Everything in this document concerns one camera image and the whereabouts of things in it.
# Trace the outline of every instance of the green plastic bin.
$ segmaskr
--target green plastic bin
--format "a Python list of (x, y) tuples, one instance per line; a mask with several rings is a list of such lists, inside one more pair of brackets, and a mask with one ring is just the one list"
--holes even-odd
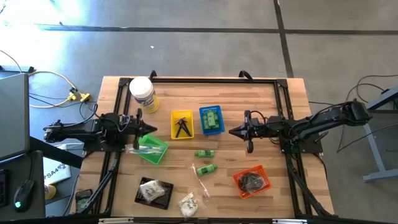
[(158, 138), (151, 136), (150, 134), (144, 135), (142, 138), (139, 139), (140, 146), (157, 146), (157, 147), (165, 147), (163, 153), (161, 155), (153, 155), (153, 154), (140, 154), (142, 158), (148, 160), (153, 164), (159, 164), (160, 160), (162, 160), (164, 154), (166, 153), (167, 148), (169, 147), (168, 144), (161, 141)]

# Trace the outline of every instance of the orange plastic basket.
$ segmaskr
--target orange plastic basket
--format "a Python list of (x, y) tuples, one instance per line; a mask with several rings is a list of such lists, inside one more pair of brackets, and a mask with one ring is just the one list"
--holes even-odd
[[(245, 192), (245, 191), (242, 191), (241, 188), (239, 187), (240, 178), (244, 174), (247, 174), (247, 173), (250, 173), (250, 172), (258, 174), (262, 178), (264, 178), (265, 185), (262, 188), (260, 188), (259, 190), (255, 191), (255, 192)], [(267, 176), (267, 174), (266, 174), (266, 172), (265, 172), (265, 170), (264, 170), (262, 165), (258, 165), (258, 166), (252, 167), (250, 169), (244, 170), (244, 171), (242, 171), (240, 173), (234, 174), (233, 177), (234, 177), (235, 184), (238, 187), (239, 193), (241, 194), (241, 198), (242, 199), (245, 199), (245, 198), (248, 198), (250, 196), (256, 195), (256, 194), (258, 194), (260, 192), (263, 192), (263, 191), (268, 190), (268, 189), (271, 188), (271, 182), (269, 181), (268, 176)]]

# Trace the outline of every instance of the white plastic container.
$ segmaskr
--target white plastic container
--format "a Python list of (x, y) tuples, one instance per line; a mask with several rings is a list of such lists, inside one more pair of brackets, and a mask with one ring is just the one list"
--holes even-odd
[(130, 92), (146, 113), (153, 113), (159, 108), (154, 86), (147, 77), (134, 78), (130, 83)]

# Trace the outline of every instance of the yellow tray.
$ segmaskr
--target yellow tray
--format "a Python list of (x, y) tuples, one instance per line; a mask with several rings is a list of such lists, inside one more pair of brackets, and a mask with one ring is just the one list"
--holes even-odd
[[(179, 129), (179, 125), (176, 124), (179, 119), (185, 118), (187, 120), (187, 128), (192, 135), (191, 137), (185, 133), (184, 130), (180, 131), (178, 138), (175, 137), (177, 131)], [(191, 139), (193, 138), (193, 115), (192, 110), (180, 110), (180, 111), (172, 111), (171, 113), (171, 125), (172, 125), (172, 139), (179, 140), (179, 139)]]

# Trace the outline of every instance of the computer mouse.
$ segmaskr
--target computer mouse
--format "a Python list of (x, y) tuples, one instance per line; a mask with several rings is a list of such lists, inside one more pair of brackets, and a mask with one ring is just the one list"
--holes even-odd
[(17, 188), (14, 195), (14, 209), (16, 212), (24, 212), (29, 209), (32, 203), (34, 184), (33, 180), (24, 180)]

